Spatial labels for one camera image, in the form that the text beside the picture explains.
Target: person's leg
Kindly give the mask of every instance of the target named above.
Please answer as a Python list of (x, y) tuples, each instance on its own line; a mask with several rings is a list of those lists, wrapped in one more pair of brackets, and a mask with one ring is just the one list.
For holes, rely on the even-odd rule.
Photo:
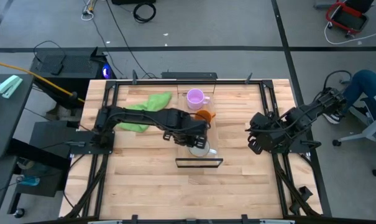
[(348, 112), (348, 109), (359, 99), (362, 93), (369, 98), (376, 96), (376, 73), (370, 70), (361, 70), (353, 76), (351, 83), (343, 93), (347, 105), (342, 113)]

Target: concrete floor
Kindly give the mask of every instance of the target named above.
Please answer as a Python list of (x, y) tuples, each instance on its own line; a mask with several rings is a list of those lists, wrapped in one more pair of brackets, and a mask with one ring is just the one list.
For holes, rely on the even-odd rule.
[[(7, 0), (0, 0), (0, 14)], [(313, 9), (310, 0), (278, 0), (280, 16), (290, 47), (332, 47), (324, 39), (325, 11)], [(376, 32), (376, 1), (367, 15), (369, 23), (362, 34)], [(80, 19), (83, 1), (80, 0), (15, 0), (0, 25), (0, 48), (31, 49), (45, 40), (53, 40), (61, 47), (103, 46), (91, 22)], [(271, 1), (266, 0), (158, 0), (157, 15), (147, 24), (136, 23), (132, 16), (119, 6), (111, 7), (130, 46), (258, 46), (280, 47), (277, 51), (225, 50), (225, 51), (156, 51), (134, 53), (147, 72), (217, 72), (219, 78), (291, 78), (285, 53), (281, 48), (279, 30)], [(108, 47), (125, 47), (125, 43), (111, 18), (104, 1), (98, 1), (94, 10)], [(333, 41), (344, 41), (342, 32), (327, 30)], [(361, 42), (351, 42), (338, 47), (373, 47), (376, 37)], [(321, 90), (324, 78), (334, 70), (346, 69), (352, 73), (370, 69), (376, 72), (376, 49), (368, 52), (297, 52), (291, 53), (303, 99), (309, 103)], [(110, 52), (115, 64), (131, 77), (139, 69), (129, 52)], [(29, 68), (33, 54), (1, 53), (0, 62)], [(0, 67), (0, 73), (20, 73)], [(336, 85), (339, 77), (330, 79)], [(38, 114), (52, 109), (55, 103), (45, 94), (32, 91), (27, 108)], [(33, 125), (43, 118), (25, 110), (17, 127), (15, 138), (29, 141)], [(318, 148), (319, 163), (323, 173), (328, 200), (334, 217), (376, 220), (376, 150), (366, 140), (344, 143), (336, 148), (331, 140), (352, 133), (363, 127), (348, 116), (340, 125), (333, 126), (324, 118), (313, 125), (315, 140), (323, 145)], [(6, 215), (13, 188), (10, 187), (0, 223), (26, 223), (53, 220), (58, 215), (62, 194), (55, 198), (23, 195), (20, 206), (27, 215), (15, 220)]]

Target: wooden table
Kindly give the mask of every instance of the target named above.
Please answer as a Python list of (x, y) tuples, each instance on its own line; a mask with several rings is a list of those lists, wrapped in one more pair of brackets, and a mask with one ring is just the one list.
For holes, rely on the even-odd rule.
[[(93, 127), (105, 82), (93, 80), (89, 85), (81, 119), (86, 128)], [(282, 114), (295, 105), (290, 83), (286, 79), (273, 80), (273, 84)], [(172, 99), (167, 108), (178, 108), (183, 104), (178, 99), (199, 87), (212, 98), (216, 112), (212, 128), (216, 128), (214, 138), (224, 162), (217, 169), (179, 169), (175, 164), (178, 146), (164, 141), (163, 132), (156, 127), (142, 134), (115, 128), (101, 219), (131, 219), (134, 214), (139, 219), (238, 219), (242, 214), (249, 218), (282, 217), (272, 157), (267, 152), (254, 154), (247, 147), (248, 133), (244, 131), (256, 112), (264, 112), (258, 85), (126, 85), (120, 86), (117, 105), (141, 103), (150, 94), (170, 91)], [(305, 185), (312, 191), (308, 203), (321, 213), (311, 167), (298, 155), (289, 156), (296, 187)], [(86, 189), (90, 165), (91, 156), (86, 155), (70, 171), (65, 192), (73, 204)], [(285, 192), (290, 206), (286, 187)], [(90, 213), (96, 193), (93, 195)], [(64, 200), (60, 216), (70, 209)]]

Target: purple cup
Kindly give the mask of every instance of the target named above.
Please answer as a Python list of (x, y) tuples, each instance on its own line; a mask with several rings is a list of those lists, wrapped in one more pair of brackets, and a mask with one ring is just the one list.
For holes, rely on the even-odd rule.
[(203, 105), (210, 102), (210, 97), (205, 96), (203, 91), (199, 89), (191, 89), (186, 95), (189, 108), (193, 110), (200, 109)]

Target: green cloth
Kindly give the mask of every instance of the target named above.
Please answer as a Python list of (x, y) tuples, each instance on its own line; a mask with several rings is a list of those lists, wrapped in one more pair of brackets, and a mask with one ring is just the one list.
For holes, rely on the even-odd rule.
[[(166, 107), (171, 100), (171, 92), (165, 92), (162, 94), (149, 95), (149, 99), (138, 105), (131, 105), (126, 107), (132, 110), (146, 110), (146, 111), (159, 111)], [(148, 129), (149, 125), (146, 124), (130, 124), (130, 123), (119, 123), (117, 127), (126, 129), (129, 131), (135, 131), (138, 133), (143, 133)]]

